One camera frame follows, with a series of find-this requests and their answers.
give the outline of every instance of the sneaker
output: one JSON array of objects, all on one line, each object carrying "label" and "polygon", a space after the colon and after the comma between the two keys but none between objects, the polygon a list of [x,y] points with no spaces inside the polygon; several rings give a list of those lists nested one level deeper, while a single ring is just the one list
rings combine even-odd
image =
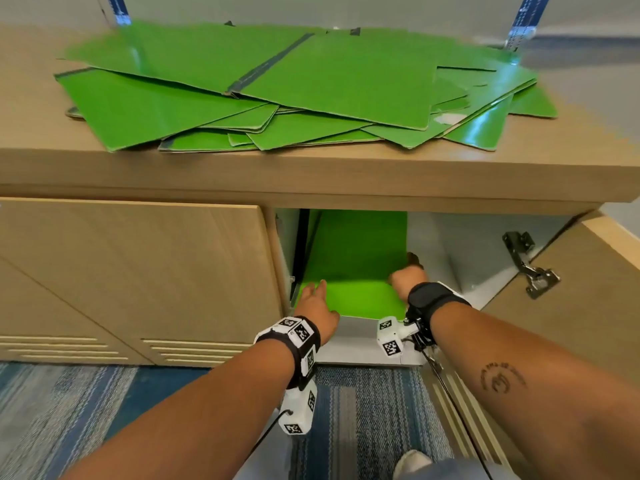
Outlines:
[{"label": "sneaker", "polygon": [[429,466],[432,463],[433,460],[423,452],[418,450],[409,450],[404,455],[402,455],[402,458],[400,458],[400,460],[398,460],[398,462],[396,463],[396,468],[394,468],[393,480],[397,480],[402,475],[416,472],[423,467]]}]

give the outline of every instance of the gray tape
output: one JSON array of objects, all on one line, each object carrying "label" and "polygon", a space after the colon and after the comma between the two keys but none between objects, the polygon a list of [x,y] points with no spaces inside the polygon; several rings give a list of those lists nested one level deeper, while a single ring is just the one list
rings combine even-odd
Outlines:
[{"label": "gray tape", "polygon": [[226,94],[240,92],[242,89],[251,84],[254,80],[258,79],[262,74],[267,72],[271,67],[273,67],[277,62],[281,61],[288,53],[290,53],[294,48],[299,46],[305,40],[311,38],[313,33],[306,33],[302,35],[298,40],[293,42],[290,46],[288,46],[283,51],[274,55],[272,58],[263,62],[258,67],[251,69],[251,71],[247,72],[240,79],[236,80],[231,86],[228,87]]}]

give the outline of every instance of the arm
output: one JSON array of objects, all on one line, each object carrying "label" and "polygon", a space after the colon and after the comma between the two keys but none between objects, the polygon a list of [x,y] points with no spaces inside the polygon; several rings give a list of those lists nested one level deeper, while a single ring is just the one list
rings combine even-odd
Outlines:
[{"label": "arm", "polygon": [[[391,276],[404,300],[427,280],[418,266]],[[603,324],[606,333],[606,317]],[[640,394],[633,387],[460,303],[439,308],[431,332],[478,402],[544,478],[640,478]]]},{"label": "arm", "polygon": [[[322,344],[338,325],[326,282],[302,293],[296,315]],[[258,440],[294,372],[286,345],[263,340],[180,389],[80,460],[64,480],[231,479]]]}]

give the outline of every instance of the metal bracket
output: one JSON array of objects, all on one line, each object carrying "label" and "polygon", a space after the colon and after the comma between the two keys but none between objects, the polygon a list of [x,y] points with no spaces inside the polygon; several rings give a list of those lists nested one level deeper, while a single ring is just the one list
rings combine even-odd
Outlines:
[{"label": "metal bracket", "polygon": [[535,242],[528,232],[523,234],[505,232],[502,241],[507,246],[509,255],[518,271],[524,274],[529,282],[529,286],[527,286],[529,297],[536,299],[560,282],[560,276],[551,269],[542,269],[531,265],[527,253],[533,249]]}]

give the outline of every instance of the stack of green cardboard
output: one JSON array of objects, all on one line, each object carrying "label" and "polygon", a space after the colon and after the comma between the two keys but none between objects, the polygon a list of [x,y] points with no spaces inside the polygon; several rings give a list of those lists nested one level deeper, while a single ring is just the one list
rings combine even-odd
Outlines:
[{"label": "stack of green cardboard", "polygon": [[58,74],[109,151],[231,152],[445,138],[494,150],[509,113],[555,118],[514,54],[401,30],[134,21]]}]

